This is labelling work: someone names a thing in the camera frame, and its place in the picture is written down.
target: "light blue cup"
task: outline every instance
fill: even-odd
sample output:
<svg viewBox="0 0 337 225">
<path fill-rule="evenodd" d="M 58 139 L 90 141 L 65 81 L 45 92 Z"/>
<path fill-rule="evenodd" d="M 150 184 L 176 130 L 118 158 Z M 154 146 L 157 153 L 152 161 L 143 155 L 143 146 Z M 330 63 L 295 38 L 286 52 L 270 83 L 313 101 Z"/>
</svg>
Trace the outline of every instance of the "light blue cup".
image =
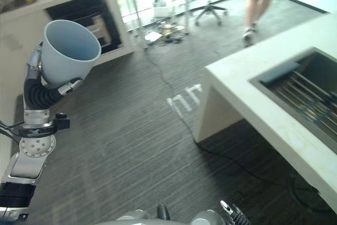
<svg viewBox="0 0 337 225">
<path fill-rule="evenodd" d="M 41 66 L 50 87 L 85 79 L 100 55 L 100 43 L 84 26 L 63 19 L 45 26 Z"/>
</svg>

